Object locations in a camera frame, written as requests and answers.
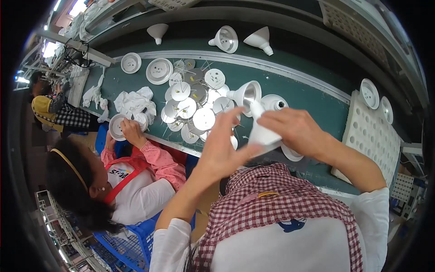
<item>pink sleeve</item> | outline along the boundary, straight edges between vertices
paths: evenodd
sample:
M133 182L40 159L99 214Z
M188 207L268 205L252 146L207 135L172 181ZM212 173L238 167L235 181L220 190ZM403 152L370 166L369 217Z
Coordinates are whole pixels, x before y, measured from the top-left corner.
M104 163L104 167L113 160L116 160L115 150L104 148L101 152L101 161Z
M156 180L166 179L175 191L178 191L186 182L186 169L183 165L174 162L169 152L156 147L149 141L141 148L141 152L155 170Z

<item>white shirt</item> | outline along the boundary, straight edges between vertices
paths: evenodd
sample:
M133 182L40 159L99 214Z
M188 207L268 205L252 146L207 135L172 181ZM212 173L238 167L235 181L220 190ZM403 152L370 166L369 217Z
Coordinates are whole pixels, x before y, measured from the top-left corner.
M388 188L363 193L350 206L357 222L363 271L381 271L387 256ZM172 219L154 233L150 272L181 272L191 227ZM301 229L284 232L279 224L244 230L219 242L212 272L350 271L349 245L343 222L308 218Z
M108 181L115 188L134 168L127 163L112 165ZM163 210L175 195L172 185L164 178L155 181L150 170L144 170L133 178L115 197L115 212L112 220L124 225L145 221Z

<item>woman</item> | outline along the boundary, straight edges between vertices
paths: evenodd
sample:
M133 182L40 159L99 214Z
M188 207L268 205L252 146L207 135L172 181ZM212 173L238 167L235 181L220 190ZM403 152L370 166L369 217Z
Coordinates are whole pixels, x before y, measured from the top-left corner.
M48 155L50 193L91 231L118 233L153 217L186 182L184 166L150 143L136 121L125 119L121 128L135 147L131 157L116 159L109 133L101 159L69 138Z
M63 88L58 84L55 94L50 95L42 80L42 73L35 72L30 77L29 85L33 113L44 127L52 127L59 132L98 131L101 124L97 116L65 102L64 91L69 88L68 82Z
M378 166L322 131L306 111L285 108L265 112L258 123L296 152L345 174L363 192L352 209L292 177L284 164L236 171L261 150L232 149L232 123L241 111L217 117L196 168L162 211L150 271L380 271L388 188ZM211 205L205 234L189 246L188 222L199 197L226 176L226 195Z

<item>red checkered apron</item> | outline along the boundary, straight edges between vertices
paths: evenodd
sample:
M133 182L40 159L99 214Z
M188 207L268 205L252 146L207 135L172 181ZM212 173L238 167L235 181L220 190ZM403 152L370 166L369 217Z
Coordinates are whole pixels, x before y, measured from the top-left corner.
M269 191L278 195L239 203L248 195ZM320 192L309 181L291 176L281 163L237 171L230 177L226 195L219 195L218 201L211 204L207 229L195 257L197 270L201 261L209 271L218 242L238 232L291 219L320 217L331 217L344 223L351 272L362 271L355 217L344 203Z

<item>white lamp housing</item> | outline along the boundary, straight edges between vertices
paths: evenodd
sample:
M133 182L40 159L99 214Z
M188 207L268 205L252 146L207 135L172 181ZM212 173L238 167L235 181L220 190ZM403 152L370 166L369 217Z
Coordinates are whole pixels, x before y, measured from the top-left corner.
M261 105L260 102L254 101L251 103L251 113L254 118L254 122L252 124L251 134L249 135L248 143L261 144L264 146L272 145L282 139L282 137L275 132L267 129L263 126L260 126L257 123L258 118L265 112L266 110Z
M161 45L162 37L166 33L168 27L169 26L167 24L155 24L147 28L147 32L156 40L157 45Z
M216 33L214 39L209 40L208 45L217 46L224 52L234 53L239 45L236 31L230 26L223 26Z
M244 41L245 44L249 44L254 47L262 49L268 56L273 54L273 50L269 45L269 27L263 27L251 35L249 35Z
M253 101L260 101L261 86L257 81L249 81L243 84L237 91L228 91L227 97L236 101L237 106L245 107L243 114L252 117L250 106Z

